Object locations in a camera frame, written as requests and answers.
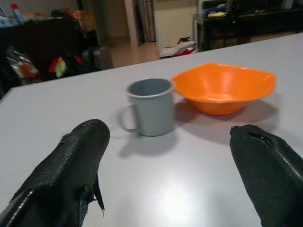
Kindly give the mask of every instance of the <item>mug rim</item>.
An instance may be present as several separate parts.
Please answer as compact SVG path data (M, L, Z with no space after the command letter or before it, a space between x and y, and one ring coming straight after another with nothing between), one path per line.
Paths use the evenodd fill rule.
M161 80L166 80L170 83L170 87L163 91L163 92L160 92L160 93L157 93L157 94L154 94L154 95L149 95L149 96L139 96L139 95L134 95L133 93L131 93L129 90L130 90L130 87L132 85L134 85L135 83L138 83L138 82L141 82L141 81L144 81L144 80L148 80L148 79L161 79ZM165 94L168 94L170 92L172 92L174 89L175 89L175 86L176 86L176 83L172 80L169 80L169 79L163 79L163 78L144 78L144 79L141 79L141 80L137 80L133 83L131 83L130 85L127 86L127 89L126 89L126 93L128 96L130 97L133 97L133 98L155 98L155 97L159 97L159 96L162 96L162 95L165 95Z

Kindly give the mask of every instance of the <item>mug handle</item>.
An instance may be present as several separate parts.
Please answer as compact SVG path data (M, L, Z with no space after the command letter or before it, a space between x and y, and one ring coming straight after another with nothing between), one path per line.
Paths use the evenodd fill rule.
M119 122L119 125L121 126L121 128L123 128L125 131L131 132L131 133L137 133L137 132L139 132L138 128L129 129L126 127L126 125L123 121L124 113L129 108L134 109L134 104L127 104L125 107L123 107L123 109L118 113L118 122ZM135 117L134 117L134 120L136 122L136 125L138 125L138 121Z

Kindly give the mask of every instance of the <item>orange bowl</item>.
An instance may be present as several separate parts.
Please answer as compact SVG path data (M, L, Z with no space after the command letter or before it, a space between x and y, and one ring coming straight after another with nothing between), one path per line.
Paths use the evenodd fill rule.
M247 103L269 95L275 87L274 73L209 63L176 75L175 91L198 110L227 115Z

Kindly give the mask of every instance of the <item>white table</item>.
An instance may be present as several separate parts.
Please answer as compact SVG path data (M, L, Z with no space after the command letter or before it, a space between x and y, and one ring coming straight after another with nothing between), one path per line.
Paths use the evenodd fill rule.
M79 123L99 118L111 130L99 182L105 218L89 206L84 227L258 227L229 148L233 125L252 123L283 137L303 156L303 34L17 87L0 103L0 210ZM174 132L138 138L116 122L125 87L171 78L207 62L273 71L270 96L238 114L211 117L175 95Z

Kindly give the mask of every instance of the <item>wooden floor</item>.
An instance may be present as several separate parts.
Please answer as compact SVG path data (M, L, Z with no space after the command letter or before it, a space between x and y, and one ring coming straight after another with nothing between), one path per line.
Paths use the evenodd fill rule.
M128 37L113 38L110 53L115 68L159 59L156 42L132 48Z

